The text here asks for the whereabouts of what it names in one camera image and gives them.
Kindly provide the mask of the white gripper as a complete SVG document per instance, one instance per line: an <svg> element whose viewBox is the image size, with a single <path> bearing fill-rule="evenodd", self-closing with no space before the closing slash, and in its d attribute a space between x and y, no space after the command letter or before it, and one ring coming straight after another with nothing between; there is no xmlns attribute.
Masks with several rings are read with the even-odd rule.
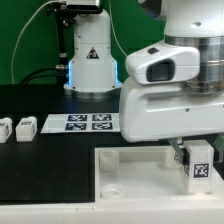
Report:
<svg viewBox="0 0 224 224"><path fill-rule="evenodd" d="M119 122L128 142L169 139L179 164L180 137L221 133L213 144L214 161L224 161L224 93L191 96L180 84L143 86L128 78L120 93Z"/></svg>

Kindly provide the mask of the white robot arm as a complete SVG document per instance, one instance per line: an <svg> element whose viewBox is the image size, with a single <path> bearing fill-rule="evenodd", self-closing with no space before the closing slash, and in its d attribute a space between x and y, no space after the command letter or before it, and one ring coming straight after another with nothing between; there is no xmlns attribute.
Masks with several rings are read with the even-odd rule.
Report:
<svg viewBox="0 0 224 224"><path fill-rule="evenodd" d="M224 133L224 0L137 0L164 38L126 58L120 130L129 142Z"/></svg>

